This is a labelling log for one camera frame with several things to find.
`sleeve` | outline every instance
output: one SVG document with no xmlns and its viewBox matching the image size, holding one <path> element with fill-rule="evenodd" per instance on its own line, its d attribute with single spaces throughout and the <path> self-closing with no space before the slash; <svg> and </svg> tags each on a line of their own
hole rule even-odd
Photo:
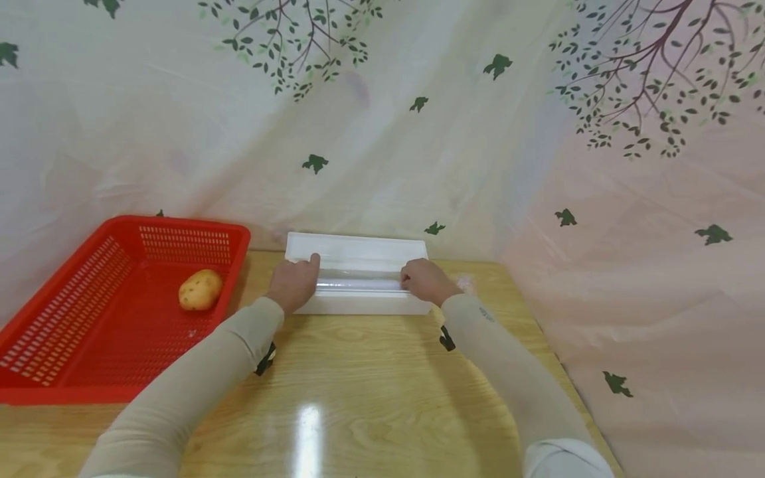
<svg viewBox="0 0 765 478">
<path fill-rule="evenodd" d="M 444 327 L 513 414 L 522 449 L 553 438 L 590 443 L 576 407 L 555 378 L 476 297 L 458 294 L 442 305 Z"/>
<path fill-rule="evenodd" d="M 614 478 L 606 460 L 589 444 L 563 438 L 544 440 L 526 450 L 523 478 Z"/>
<path fill-rule="evenodd" d="M 202 419 L 269 352 L 284 311 L 260 298 L 221 323 L 128 404 L 96 442 L 80 478 L 176 478 Z"/>
</svg>

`basket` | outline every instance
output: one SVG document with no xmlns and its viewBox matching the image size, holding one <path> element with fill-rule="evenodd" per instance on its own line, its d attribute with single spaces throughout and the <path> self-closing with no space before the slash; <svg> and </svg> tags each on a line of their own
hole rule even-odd
<svg viewBox="0 0 765 478">
<path fill-rule="evenodd" d="M 231 224 L 106 221 L 0 331 L 0 403 L 129 402 L 224 319 L 248 244 Z M 220 299 L 184 311 L 178 288 L 203 268 Z"/>
</svg>

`white curtain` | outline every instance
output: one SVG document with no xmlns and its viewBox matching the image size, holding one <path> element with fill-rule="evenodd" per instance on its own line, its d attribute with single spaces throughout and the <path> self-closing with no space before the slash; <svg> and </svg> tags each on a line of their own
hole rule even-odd
<svg viewBox="0 0 765 478">
<path fill-rule="evenodd" d="M 426 239 L 507 265 L 628 476 L 748 476 L 763 39 L 741 0 L 7 0 L 0 325 L 119 214 Z"/>
</svg>

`wooden table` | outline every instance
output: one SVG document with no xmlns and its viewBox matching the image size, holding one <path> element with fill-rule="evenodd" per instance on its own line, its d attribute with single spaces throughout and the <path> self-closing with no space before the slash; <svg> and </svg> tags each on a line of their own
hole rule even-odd
<svg viewBox="0 0 765 478">
<path fill-rule="evenodd" d="M 230 313 L 266 289 L 277 252 L 250 252 Z M 552 372 L 614 473 L 592 418 L 504 268 L 439 262 L 472 276 L 502 325 Z M 427 317 L 297 316 L 275 365 L 251 376 L 191 439 L 181 476 L 521 476 L 513 419 L 478 370 L 438 342 Z M 76 476 L 122 405 L 0 409 L 0 476 Z"/>
</svg>

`white box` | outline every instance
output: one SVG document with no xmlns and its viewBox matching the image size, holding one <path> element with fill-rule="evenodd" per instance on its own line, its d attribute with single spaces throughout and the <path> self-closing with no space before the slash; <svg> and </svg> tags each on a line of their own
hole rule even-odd
<svg viewBox="0 0 765 478">
<path fill-rule="evenodd" d="M 290 232 L 285 258 L 321 256 L 320 287 L 296 314 L 425 315 L 429 302 L 398 287 L 406 262 L 428 258 L 424 241 Z"/>
</svg>

